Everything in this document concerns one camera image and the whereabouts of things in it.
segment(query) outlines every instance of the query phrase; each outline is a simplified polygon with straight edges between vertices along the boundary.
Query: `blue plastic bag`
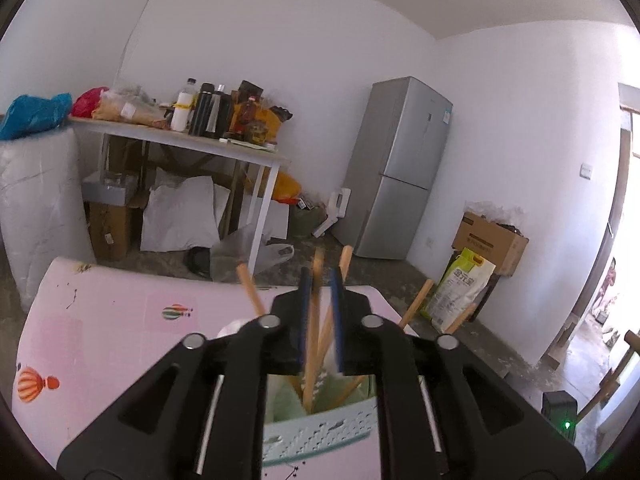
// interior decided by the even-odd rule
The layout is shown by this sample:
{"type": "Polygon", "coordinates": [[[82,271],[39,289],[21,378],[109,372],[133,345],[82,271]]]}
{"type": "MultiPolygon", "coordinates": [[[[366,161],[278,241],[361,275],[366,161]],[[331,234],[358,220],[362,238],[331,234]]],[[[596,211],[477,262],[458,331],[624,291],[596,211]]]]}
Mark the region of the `blue plastic bag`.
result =
{"type": "Polygon", "coordinates": [[[51,99],[21,95],[11,103],[4,116],[0,140],[20,139],[52,130],[60,126],[72,105],[71,94],[59,94],[51,99]]]}

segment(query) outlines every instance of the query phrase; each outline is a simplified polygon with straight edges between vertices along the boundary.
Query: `pink plastic bag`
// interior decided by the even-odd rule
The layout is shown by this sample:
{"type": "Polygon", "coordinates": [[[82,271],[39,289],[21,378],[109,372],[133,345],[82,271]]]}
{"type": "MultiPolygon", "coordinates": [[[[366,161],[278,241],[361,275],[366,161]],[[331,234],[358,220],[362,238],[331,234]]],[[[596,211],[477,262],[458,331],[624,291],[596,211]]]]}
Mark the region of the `pink plastic bag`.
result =
{"type": "Polygon", "coordinates": [[[100,104],[100,94],[103,90],[108,90],[106,86],[100,88],[92,88],[82,94],[71,107],[71,115],[73,117],[86,117],[91,119],[91,113],[100,104]]]}

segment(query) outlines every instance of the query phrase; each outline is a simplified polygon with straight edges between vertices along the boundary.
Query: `hot air balloon print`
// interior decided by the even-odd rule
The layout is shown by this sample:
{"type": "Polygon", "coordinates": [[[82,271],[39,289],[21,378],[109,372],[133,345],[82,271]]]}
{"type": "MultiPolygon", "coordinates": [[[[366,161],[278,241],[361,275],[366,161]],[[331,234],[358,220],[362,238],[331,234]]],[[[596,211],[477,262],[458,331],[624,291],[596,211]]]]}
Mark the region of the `hot air balloon print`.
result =
{"type": "Polygon", "coordinates": [[[60,381],[54,376],[43,379],[36,370],[27,366],[18,376],[17,391],[22,402],[31,402],[40,392],[47,387],[49,390],[56,390],[60,387],[60,381]]]}
{"type": "Polygon", "coordinates": [[[162,317],[166,320],[173,321],[181,317],[191,317],[193,312],[192,308],[188,308],[178,303],[172,304],[172,306],[166,306],[162,309],[162,317]]]}

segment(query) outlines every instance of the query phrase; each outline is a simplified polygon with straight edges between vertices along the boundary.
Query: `light switch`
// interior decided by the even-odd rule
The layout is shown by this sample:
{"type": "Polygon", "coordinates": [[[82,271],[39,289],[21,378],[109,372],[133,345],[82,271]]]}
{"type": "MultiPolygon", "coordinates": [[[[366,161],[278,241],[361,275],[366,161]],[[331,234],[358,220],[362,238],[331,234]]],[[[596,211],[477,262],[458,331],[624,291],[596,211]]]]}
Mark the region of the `light switch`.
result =
{"type": "Polygon", "coordinates": [[[593,173],[593,168],[589,164],[583,163],[580,167],[580,176],[587,180],[591,180],[591,173],[593,173]]]}

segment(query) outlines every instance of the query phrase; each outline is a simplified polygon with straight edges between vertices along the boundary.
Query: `refrigerator door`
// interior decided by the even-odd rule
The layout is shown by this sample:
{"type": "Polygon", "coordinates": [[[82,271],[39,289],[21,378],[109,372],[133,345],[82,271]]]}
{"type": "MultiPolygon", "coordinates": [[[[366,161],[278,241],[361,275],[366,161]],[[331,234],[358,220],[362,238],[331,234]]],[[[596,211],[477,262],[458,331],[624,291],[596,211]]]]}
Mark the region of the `refrigerator door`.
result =
{"type": "Polygon", "coordinates": [[[431,189],[449,131],[451,103],[410,78],[402,115],[382,173],[431,189]]]}
{"type": "Polygon", "coordinates": [[[353,253],[363,258],[403,260],[414,241],[428,197],[426,189],[381,177],[353,253]]]}

